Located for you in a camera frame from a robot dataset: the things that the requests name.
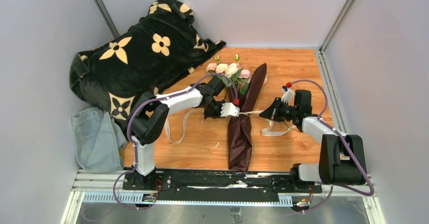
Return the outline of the pink fake flower stem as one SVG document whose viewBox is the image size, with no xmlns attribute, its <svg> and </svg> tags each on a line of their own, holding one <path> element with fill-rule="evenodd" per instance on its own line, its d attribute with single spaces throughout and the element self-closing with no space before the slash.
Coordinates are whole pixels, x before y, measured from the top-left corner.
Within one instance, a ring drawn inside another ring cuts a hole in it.
<svg viewBox="0 0 429 224">
<path fill-rule="evenodd" d="M 214 59 L 214 62 L 209 63 L 205 69 L 205 71 L 207 73 L 216 73 L 216 71 L 217 71 L 217 67 L 218 67 L 219 61 L 220 61 L 220 56 L 215 55 L 213 57 L 213 59 Z"/>
<path fill-rule="evenodd" d="M 251 77 L 252 77 L 251 72 L 248 69 L 240 70 L 240 74 L 237 76 L 237 80 L 236 80 L 237 89 L 240 94 L 242 95 L 247 94 Z"/>
</svg>

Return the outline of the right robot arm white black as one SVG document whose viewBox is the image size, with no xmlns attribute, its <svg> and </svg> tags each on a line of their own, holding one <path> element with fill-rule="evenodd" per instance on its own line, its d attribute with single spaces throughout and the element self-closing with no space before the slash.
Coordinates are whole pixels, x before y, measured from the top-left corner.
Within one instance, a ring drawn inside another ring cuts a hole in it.
<svg viewBox="0 0 429 224">
<path fill-rule="evenodd" d="M 314 114 L 310 91 L 297 90 L 293 105 L 275 98 L 259 116 L 275 122 L 290 121 L 300 132 L 320 143 L 318 163 L 296 163 L 291 168 L 294 184 L 320 183 L 349 187 L 367 183 L 362 138 L 338 131 Z"/>
</svg>

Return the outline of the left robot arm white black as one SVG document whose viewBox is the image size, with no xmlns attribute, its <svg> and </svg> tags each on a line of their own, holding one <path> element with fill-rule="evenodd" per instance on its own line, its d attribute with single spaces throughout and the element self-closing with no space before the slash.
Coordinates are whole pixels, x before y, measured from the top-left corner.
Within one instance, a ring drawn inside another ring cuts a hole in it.
<svg viewBox="0 0 429 224">
<path fill-rule="evenodd" d="M 164 95 L 146 92 L 130 111 L 126 134 L 133 144 L 133 169 L 125 179 L 142 189 L 155 184 L 154 143 L 163 132 L 167 118 L 179 111 L 202 108 L 204 117 L 219 118 L 224 101 L 216 96 L 225 88 L 218 77 L 209 82 L 197 82 L 189 87 Z"/>
</svg>

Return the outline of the dark red wrapping paper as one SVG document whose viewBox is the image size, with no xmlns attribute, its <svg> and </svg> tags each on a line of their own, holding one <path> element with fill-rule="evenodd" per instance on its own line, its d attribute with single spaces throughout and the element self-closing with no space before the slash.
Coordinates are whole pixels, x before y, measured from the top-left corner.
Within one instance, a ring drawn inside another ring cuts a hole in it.
<svg viewBox="0 0 429 224">
<path fill-rule="evenodd" d="M 228 123 L 228 168 L 234 171 L 248 171 L 251 154 L 251 119 L 247 112 L 253 111 L 267 75 L 266 63 L 260 65 L 253 73 L 247 92 L 239 94 L 241 114 L 232 117 Z"/>
</svg>

